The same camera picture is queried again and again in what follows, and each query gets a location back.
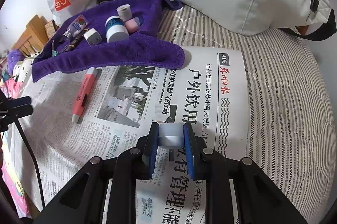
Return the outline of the white tape roll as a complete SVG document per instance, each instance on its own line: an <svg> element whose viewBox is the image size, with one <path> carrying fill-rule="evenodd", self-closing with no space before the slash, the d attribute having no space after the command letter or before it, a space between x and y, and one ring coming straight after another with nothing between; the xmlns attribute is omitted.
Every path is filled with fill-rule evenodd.
<svg viewBox="0 0 337 224"><path fill-rule="evenodd" d="M119 6L116 9L118 16L122 19L123 22L129 21L132 19L132 11L129 4L124 4Z"/></svg>

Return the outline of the white USB charger plug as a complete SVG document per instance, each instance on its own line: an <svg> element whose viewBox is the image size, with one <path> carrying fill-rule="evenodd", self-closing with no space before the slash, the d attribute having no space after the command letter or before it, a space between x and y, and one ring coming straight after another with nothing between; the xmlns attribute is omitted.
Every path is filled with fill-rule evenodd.
<svg viewBox="0 0 337 224"><path fill-rule="evenodd" d="M84 39L87 41L88 45L93 46L93 45L98 45L99 43L102 42L102 37L99 34L99 32L94 29L91 28L89 30L87 30L84 34L83 34Z"/></svg>

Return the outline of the newspaper sheet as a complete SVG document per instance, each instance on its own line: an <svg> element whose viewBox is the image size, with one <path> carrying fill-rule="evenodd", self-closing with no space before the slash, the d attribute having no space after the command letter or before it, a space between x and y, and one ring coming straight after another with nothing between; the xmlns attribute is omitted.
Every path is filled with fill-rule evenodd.
<svg viewBox="0 0 337 224"><path fill-rule="evenodd" d="M101 68L78 123L71 116L85 72L54 72L25 82L23 95L32 99L34 111L20 123L33 152L16 128L11 144L15 169L36 207L48 203L91 157L110 159L134 147L153 122L190 122L209 148L237 160L246 155L249 103L242 53L184 51L178 70Z"/></svg>

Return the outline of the pink patterned cloth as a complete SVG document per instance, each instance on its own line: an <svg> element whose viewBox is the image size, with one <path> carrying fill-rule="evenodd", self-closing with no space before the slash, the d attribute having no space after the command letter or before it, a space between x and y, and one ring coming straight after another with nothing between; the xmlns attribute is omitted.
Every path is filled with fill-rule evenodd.
<svg viewBox="0 0 337 224"><path fill-rule="evenodd" d="M18 171L15 169L14 156L15 152L12 148L13 125L9 125L9 129L1 133L3 141L3 165L1 167L2 179L7 186L9 193L13 199L18 216L32 218L29 208L29 200L27 194L19 179Z"/></svg>

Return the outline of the pink highlighter pen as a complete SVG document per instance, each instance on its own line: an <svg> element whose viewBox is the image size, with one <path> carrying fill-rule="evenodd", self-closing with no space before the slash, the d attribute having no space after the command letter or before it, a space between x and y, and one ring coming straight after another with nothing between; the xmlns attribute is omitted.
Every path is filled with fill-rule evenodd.
<svg viewBox="0 0 337 224"><path fill-rule="evenodd" d="M86 102L88 100L91 88L95 82L97 74L98 70L94 67L87 70L74 101L71 119L72 123L78 123L81 115L83 114Z"/></svg>

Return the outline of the black gold tube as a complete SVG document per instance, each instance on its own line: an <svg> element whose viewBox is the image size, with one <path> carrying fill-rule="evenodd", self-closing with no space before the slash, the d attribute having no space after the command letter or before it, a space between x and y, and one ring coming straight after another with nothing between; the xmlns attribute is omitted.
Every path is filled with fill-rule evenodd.
<svg viewBox="0 0 337 224"><path fill-rule="evenodd" d="M82 30L76 37L75 39L73 39L73 41L71 43L69 43L67 46L64 47L64 49L62 50L63 52L69 52L69 51L73 51L75 49L75 47L79 44L79 42L81 41L81 39L83 38L84 34L88 31L87 28L85 28L84 30Z"/></svg>

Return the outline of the purple plush toy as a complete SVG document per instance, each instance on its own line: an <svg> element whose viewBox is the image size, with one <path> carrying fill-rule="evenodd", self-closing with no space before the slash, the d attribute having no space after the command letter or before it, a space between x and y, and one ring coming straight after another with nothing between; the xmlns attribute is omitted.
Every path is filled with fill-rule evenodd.
<svg viewBox="0 0 337 224"><path fill-rule="evenodd" d="M9 74L13 74L13 70L15 65L19 62L19 61L23 61L25 59L25 56L23 55L23 53L18 50L12 50L8 56L7 56L7 71Z"/></svg>

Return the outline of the white dotted plush toy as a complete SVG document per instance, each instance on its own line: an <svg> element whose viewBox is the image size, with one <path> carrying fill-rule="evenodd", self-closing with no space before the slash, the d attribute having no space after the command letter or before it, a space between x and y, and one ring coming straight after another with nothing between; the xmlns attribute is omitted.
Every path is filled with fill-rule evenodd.
<svg viewBox="0 0 337 224"><path fill-rule="evenodd" d="M34 58L27 57L23 61L17 62L13 68L13 78L16 82L24 82L29 77L33 67Z"/></svg>

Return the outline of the teal binder clip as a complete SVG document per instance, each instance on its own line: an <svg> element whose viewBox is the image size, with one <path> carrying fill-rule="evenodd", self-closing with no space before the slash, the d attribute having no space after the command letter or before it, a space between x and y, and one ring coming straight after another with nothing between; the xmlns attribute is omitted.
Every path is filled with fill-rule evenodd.
<svg viewBox="0 0 337 224"><path fill-rule="evenodd" d="M51 56L52 57L55 57L61 53L63 53L66 49L67 49L68 45L65 45L61 51L57 51L56 48L55 48L55 41L52 40L51 41Z"/></svg>

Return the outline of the purple towel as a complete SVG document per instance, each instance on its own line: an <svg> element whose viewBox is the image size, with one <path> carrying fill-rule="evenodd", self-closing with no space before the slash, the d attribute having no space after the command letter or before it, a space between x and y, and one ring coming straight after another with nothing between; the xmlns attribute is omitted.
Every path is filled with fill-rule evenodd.
<svg viewBox="0 0 337 224"><path fill-rule="evenodd" d="M128 4L132 15L140 19L134 33L124 28L124 23L114 18L117 9ZM56 71L75 73L91 67L116 65L155 66L178 69L185 61L184 50L179 46L157 37L162 12L181 9L178 0L112 0L80 13L88 22L88 28L96 30L102 37L98 45L89 45L81 40L69 52L63 51L70 43L65 32L78 15L67 19L45 45L34 60L31 70L33 82Z"/></svg>

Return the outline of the blue white bottle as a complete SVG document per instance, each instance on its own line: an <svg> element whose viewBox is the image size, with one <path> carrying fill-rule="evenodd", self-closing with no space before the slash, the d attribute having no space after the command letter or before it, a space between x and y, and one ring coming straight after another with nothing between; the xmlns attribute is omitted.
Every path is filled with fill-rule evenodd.
<svg viewBox="0 0 337 224"><path fill-rule="evenodd" d="M119 16L110 16L105 23L106 39L108 43L127 40L129 33Z"/></svg>

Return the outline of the small clear plastic bottle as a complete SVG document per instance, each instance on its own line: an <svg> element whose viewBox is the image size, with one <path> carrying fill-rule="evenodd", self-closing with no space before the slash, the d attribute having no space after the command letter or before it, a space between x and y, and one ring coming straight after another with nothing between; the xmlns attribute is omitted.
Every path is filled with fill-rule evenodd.
<svg viewBox="0 0 337 224"><path fill-rule="evenodd" d="M77 35L88 25L87 19L83 15L79 15L63 33L62 38L65 41L72 41Z"/></svg>

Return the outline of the pink and blue jar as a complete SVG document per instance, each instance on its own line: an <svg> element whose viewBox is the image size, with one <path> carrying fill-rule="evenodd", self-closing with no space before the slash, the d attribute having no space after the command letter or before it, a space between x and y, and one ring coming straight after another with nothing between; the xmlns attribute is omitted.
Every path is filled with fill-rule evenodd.
<svg viewBox="0 0 337 224"><path fill-rule="evenodd" d="M128 31L129 34L133 34L139 30L140 27L140 20L138 17L134 17L126 22L124 22L124 25Z"/></svg>

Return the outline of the small white round jar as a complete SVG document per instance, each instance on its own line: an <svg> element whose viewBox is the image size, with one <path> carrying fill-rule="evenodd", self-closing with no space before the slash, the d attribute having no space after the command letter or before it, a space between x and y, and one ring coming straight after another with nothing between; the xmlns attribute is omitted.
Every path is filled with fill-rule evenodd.
<svg viewBox="0 0 337 224"><path fill-rule="evenodd" d="M158 145L164 149L180 149L184 146L183 125L163 123L159 126Z"/></svg>

